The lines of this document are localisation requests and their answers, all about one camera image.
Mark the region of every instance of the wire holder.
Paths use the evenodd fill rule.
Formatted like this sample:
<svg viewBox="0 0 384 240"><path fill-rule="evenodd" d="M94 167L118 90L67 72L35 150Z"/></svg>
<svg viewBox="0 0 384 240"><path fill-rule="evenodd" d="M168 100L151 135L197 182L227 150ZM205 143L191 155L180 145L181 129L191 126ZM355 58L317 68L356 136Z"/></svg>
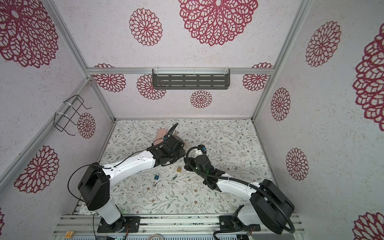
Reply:
<svg viewBox="0 0 384 240"><path fill-rule="evenodd" d="M73 107L73 104L75 103L76 100L79 101L80 105L75 109L75 108ZM75 114L78 114L79 116L81 116L81 115L79 114L79 112L78 112L78 110L79 110L79 108L80 108L81 106L83 106L85 109L91 109L92 107L87 108L86 106L84 106L84 104L83 104L83 103L84 103L84 100L83 100L83 99L80 97L80 95L78 95L78 94L76 94L76 95L74 95L74 96L68 98L67 100L64 101L64 103L67 103L67 104L70 106L70 108L72 108L72 109L74 110L74 113L72 114L72 116L71 116L70 118L69 118L68 115L66 114L70 108L68 108L64 113L55 113L55 116L53 117L53 126L54 126L57 130L59 130L60 132L65 131L68 135L75 136L75 134L70 134L69 132L67 132L67 130L65 130L65 128L67 127L67 125L68 125L69 122L73 123L73 124L76 125L76 126L78 125L78 124L76 124L76 123L74 123L74 122L72 121L72 118L73 118L73 116L74 116ZM68 122L64 125L64 127L62 127L62 126L59 124L59 122L60 122L62 116L59 117L59 119L56 121L56 116L57 116L57 115L62 115L62 116L66 117L66 118L68 119Z"/></svg>

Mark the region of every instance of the pink object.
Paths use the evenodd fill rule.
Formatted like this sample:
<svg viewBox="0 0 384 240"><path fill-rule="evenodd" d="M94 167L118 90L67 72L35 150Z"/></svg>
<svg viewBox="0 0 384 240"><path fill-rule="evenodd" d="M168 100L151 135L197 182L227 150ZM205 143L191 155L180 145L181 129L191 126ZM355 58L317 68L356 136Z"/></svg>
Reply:
<svg viewBox="0 0 384 240"><path fill-rule="evenodd" d="M129 20L129 28L133 37L144 46L157 44L163 35L158 17L144 8L133 12Z"/></svg>
<svg viewBox="0 0 384 240"><path fill-rule="evenodd" d="M289 174L296 180L304 180L307 177L309 166L305 154L297 148L291 149L285 160Z"/></svg>
<svg viewBox="0 0 384 240"><path fill-rule="evenodd" d="M156 137L155 137L155 139L158 139L158 140L156 140L155 142L154 142L154 145L156 145L156 144L159 144L159 143L161 143L162 141L163 141L163 137L167 134L167 130L166 129L164 129L164 128L160 128L158 131L157 131L157 134L156 134Z"/></svg>
<svg viewBox="0 0 384 240"><path fill-rule="evenodd" d="M306 60L312 67L326 63L336 51L340 42L340 25L327 22L315 31L308 43Z"/></svg>
<svg viewBox="0 0 384 240"><path fill-rule="evenodd" d="M192 93L191 103L197 108L205 108L212 102L212 95L204 90L198 90Z"/></svg>
<svg viewBox="0 0 384 240"><path fill-rule="evenodd" d="M384 216L381 213L366 212L360 215L354 224L352 229L354 240L384 239Z"/></svg>
<svg viewBox="0 0 384 240"><path fill-rule="evenodd" d="M0 236L1 236L1 230L3 229L3 226L4 226L4 214L2 214L1 212L1 208L0 208Z"/></svg>
<svg viewBox="0 0 384 240"><path fill-rule="evenodd" d="M55 179L59 169L59 159L54 149L43 146L16 179L14 186L21 192L37 193Z"/></svg>
<svg viewBox="0 0 384 240"><path fill-rule="evenodd" d="M148 99L152 99L152 100L160 99L167 92L166 90L156 90L153 88L151 74L140 76L136 84L140 94Z"/></svg>
<svg viewBox="0 0 384 240"><path fill-rule="evenodd" d="M254 65L253 68L272 68L270 63L259 63ZM243 85L246 89L257 91L263 89L267 82L269 75L267 74L246 74L243 77Z"/></svg>
<svg viewBox="0 0 384 240"><path fill-rule="evenodd" d="M83 138L90 138L95 133L95 119L90 113L83 113L77 121L77 129Z"/></svg>
<svg viewBox="0 0 384 240"><path fill-rule="evenodd" d="M98 64L96 68L114 68L109 64ZM100 87L110 92L120 92L125 88L125 78L123 74L94 74L95 81Z"/></svg>
<svg viewBox="0 0 384 240"><path fill-rule="evenodd" d="M379 34L364 48L362 61L356 66L353 88L356 104L364 109L364 117L379 124L384 131L384 23Z"/></svg>
<svg viewBox="0 0 384 240"><path fill-rule="evenodd" d="M252 21L257 0L179 0L184 28L200 43L223 45L233 41Z"/></svg>
<svg viewBox="0 0 384 240"><path fill-rule="evenodd" d="M271 101L271 113L276 121L286 118L291 107L291 98L285 88L279 88L273 94Z"/></svg>
<svg viewBox="0 0 384 240"><path fill-rule="evenodd" d="M49 65L58 50L55 26L43 4L6 0L0 4L0 52L23 67Z"/></svg>

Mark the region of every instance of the patterned wall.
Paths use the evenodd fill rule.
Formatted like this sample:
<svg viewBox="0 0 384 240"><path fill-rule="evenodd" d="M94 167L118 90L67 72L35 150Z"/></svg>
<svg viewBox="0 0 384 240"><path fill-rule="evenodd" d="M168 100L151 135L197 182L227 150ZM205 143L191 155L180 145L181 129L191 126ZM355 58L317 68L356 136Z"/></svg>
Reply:
<svg viewBox="0 0 384 240"><path fill-rule="evenodd" d="M41 3L25 3L0 8L0 174L83 80Z"/></svg>
<svg viewBox="0 0 384 240"><path fill-rule="evenodd" d="M300 0L56 1L88 66L271 68ZM266 75L228 90L154 90L150 75L95 76L118 118L249 118Z"/></svg>
<svg viewBox="0 0 384 240"><path fill-rule="evenodd" d="M55 1L88 66L274 63L300 0Z"/></svg>
<svg viewBox="0 0 384 240"><path fill-rule="evenodd" d="M26 164L0 200L0 239L48 239L60 216L70 214L77 200L66 188L74 170L95 161L110 127L110 120L87 86L80 94L84 105L74 123L65 130L54 129L36 155ZM60 124L67 121L62 118ZM70 189L80 196L77 184L84 170L70 182Z"/></svg>
<svg viewBox="0 0 384 240"><path fill-rule="evenodd" d="M83 81L40 1L0 2L0 174ZM110 120L90 86L76 125L54 130L0 199L0 239L48 239L76 199L69 175L95 161ZM81 175L73 179L73 189Z"/></svg>
<svg viewBox="0 0 384 240"><path fill-rule="evenodd" d="M315 1L256 122L308 239L384 238L383 9Z"/></svg>

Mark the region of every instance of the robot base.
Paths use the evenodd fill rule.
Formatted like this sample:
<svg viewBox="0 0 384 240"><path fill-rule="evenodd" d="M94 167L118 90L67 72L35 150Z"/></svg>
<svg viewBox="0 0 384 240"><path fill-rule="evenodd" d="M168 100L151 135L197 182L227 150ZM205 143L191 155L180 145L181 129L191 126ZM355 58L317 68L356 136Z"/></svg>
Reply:
<svg viewBox="0 0 384 240"><path fill-rule="evenodd" d="M126 224L129 225L129 231L135 233L139 230L140 219L141 217L124 217L121 215L119 220L109 225L101 218L99 227L97 229L98 233L114 233L114 232L127 232Z"/></svg>

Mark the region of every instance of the black cable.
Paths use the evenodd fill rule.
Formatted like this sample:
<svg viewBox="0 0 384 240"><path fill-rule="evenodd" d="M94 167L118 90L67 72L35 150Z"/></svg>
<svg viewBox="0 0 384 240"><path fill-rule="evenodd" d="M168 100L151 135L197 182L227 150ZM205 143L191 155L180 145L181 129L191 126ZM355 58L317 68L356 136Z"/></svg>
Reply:
<svg viewBox="0 0 384 240"><path fill-rule="evenodd" d="M245 227L243 227L243 228L239 228L239 229L235 229L235 230L230 230L230 231L224 231L224 230L214 231L214 238L215 238L216 240L221 240L221 239L219 239L219 238L216 236L216 234L218 234L218 233L240 232L240 231L244 231L245 229L247 229L247 228L251 228L251 227L254 227L254 226L256 226L256 224L251 224L251 225L245 226Z"/></svg>
<svg viewBox="0 0 384 240"><path fill-rule="evenodd" d="M82 199L76 197L76 196L70 191L70 180L71 180L72 176L73 176L78 170L80 170L80 169L83 168L83 167L89 166L89 165L93 165L93 166L96 166L96 167L99 167L99 168L102 168L102 169L111 169L110 167L106 168L106 167L101 167L101 166L98 166L98 165L95 165L95 164L87 164L87 165L84 165L84 166L79 167L78 169L76 169L76 171L74 171L74 172L72 173L72 175L71 175L70 178L68 179L67 189L68 189L68 191L70 192L70 194L71 194L74 198L76 198L76 199L78 199L79 201L82 201L82 202L84 202L84 201L83 201Z"/></svg>
<svg viewBox="0 0 384 240"><path fill-rule="evenodd" d="M173 125L170 130L168 131L167 135L166 135L166 138L164 139L164 141L167 141L168 138L172 135L173 131L176 129L176 127L178 126L178 122L175 123L175 125Z"/></svg>
<svg viewBox="0 0 384 240"><path fill-rule="evenodd" d="M161 138L158 138L158 139L156 139L155 141L153 141L152 142L152 146L153 146L153 144L157 141L157 140L160 140L160 139L163 139L163 137L161 137Z"/></svg>
<svg viewBox="0 0 384 240"><path fill-rule="evenodd" d="M95 240L97 240L96 233L95 233L95 214L97 214L97 212L93 214L92 226L93 226L93 235L95 235Z"/></svg>
<svg viewBox="0 0 384 240"><path fill-rule="evenodd" d="M128 159L130 156L132 156L133 154L138 153L138 152L143 152L143 151L145 151L145 150L140 150L140 151L137 151L137 152L132 153L131 155L129 155L128 157L126 157L123 161L121 161L118 165L122 164L125 160L127 160L127 159Z"/></svg>
<svg viewBox="0 0 384 240"><path fill-rule="evenodd" d="M255 185L252 185L250 184L249 182L246 182L246 181L243 181L243 180L240 180L240 179L236 179L236 178L232 178L232 177L221 177L221 176L214 176L214 175L210 175L210 174L207 174L207 173L204 173L204 172L201 172L197 169L195 169L194 167L191 166L190 162L189 162L189 158L188 158L188 155L190 153L191 150L193 149L199 149L201 151L203 151L202 148L200 147L191 147L188 151L187 151L187 154L186 154L186 158L187 158L187 165L195 172L195 173L198 173L198 174L202 174L202 175L205 175L205 176L208 176L208 177L213 177L213 178L217 178L217 179L224 179L224 180L230 180L230 181L235 181L235 182L239 182L241 184L244 184L246 186L249 186L253 189L255 189L258 193L260 193L263 197L266 197L278 210L279 212L283 215L284 219L287 221L288 225L290 228L284 226L284 229L289 232L289 233L294 233L295 232L295 227L291 221L291 219L288 217L288 215L284 212L284 210L279 206L279 204L271 197L269 196L264 190L256 187Z"/></svg>

